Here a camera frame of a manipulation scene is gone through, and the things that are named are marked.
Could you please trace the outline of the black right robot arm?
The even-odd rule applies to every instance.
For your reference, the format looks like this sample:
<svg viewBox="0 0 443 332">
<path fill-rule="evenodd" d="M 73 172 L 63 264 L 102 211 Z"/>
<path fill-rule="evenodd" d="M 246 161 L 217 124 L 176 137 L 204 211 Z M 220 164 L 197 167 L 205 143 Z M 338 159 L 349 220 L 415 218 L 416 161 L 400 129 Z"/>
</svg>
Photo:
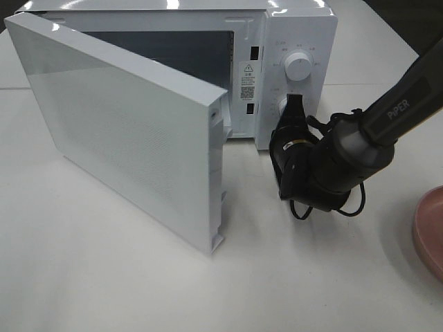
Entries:
<svg viewBox="0 0 443 332">
<path fill-rule="evenodd" d="M 333 113 L 321 123 L 305 115 L 300 94 L 287 95 L 269 143 L 280 199 L 298 220 L 314 209 L 360 214 L 365 180 L 392 162 L 400 137 L 441 108 L 441 40 L 366 110 Z"/>
</svg>

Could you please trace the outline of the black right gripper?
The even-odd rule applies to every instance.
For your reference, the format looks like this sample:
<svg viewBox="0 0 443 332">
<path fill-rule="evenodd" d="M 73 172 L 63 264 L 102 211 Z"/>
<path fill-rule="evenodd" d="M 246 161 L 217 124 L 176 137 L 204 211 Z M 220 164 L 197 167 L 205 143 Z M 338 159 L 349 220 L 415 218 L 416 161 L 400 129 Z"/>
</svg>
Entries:
<svg viewBox="0 0 443 332">
<path fill-rule="evenodd" d="M 350 193 L 329 192 L 312 177 L 309 155 L 318 142 L 308 130 L 302 95 L 287 94 L 278 128 L 272 132 L 269 143 L 279 196 L 329 212 L 343 207 Z"/>
</svg>

